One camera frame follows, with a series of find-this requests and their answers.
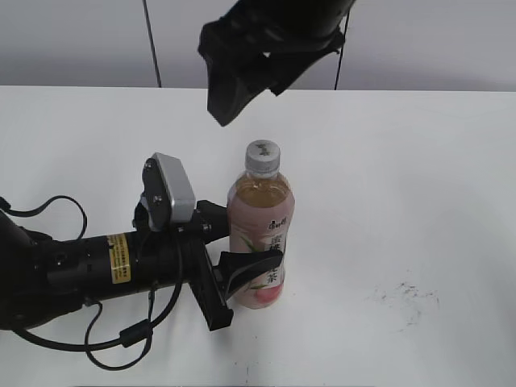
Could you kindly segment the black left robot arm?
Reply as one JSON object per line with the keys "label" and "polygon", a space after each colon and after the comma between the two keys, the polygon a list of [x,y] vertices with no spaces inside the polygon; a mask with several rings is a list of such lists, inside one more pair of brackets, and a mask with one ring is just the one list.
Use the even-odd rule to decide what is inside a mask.
{"label": "black left robot arm", "polygon": [[230,326],[229,298],[278,268],[282,252],[223,252],[213,264],[206,247],[229,234],[227,211],[200,201],[187,223],[154,231],[142,205],[133,231],[58,241],[14,223],[19,212],[1,204],[1,326],[33,328],[90,301],[188,284],[216,331]]}

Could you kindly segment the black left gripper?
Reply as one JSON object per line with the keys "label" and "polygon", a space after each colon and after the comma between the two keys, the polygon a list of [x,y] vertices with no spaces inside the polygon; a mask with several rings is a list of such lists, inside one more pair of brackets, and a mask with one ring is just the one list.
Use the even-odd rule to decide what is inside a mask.
{"label": "black left gripper", "polygon": [[188,223],[176,224],[154,232],[148,225],[148,213],[139,202],[133,226],[136,278],[148,273],[145,282],[150,291],[174,287],[169,303],[157,317],[134,325],[139,331],[152,331],[176,305],[181,287],[189,285],[211,331],[231,325],[234,312],[227,300],[247,283],[280,266],[283,252],[222,252],[218,266],[211,263],[206,245],[229,236],[227,208],[207,200],[197,202]]}

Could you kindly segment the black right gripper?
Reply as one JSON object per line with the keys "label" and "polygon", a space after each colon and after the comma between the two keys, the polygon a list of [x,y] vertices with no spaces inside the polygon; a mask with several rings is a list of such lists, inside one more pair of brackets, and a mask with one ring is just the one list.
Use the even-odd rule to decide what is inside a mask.
{"label": "black right gripper", "polygon": [[340,24],[353,1],[238,1],[202,27],[207,110],[221,127],[266,89],[288,89],[345,41]]}

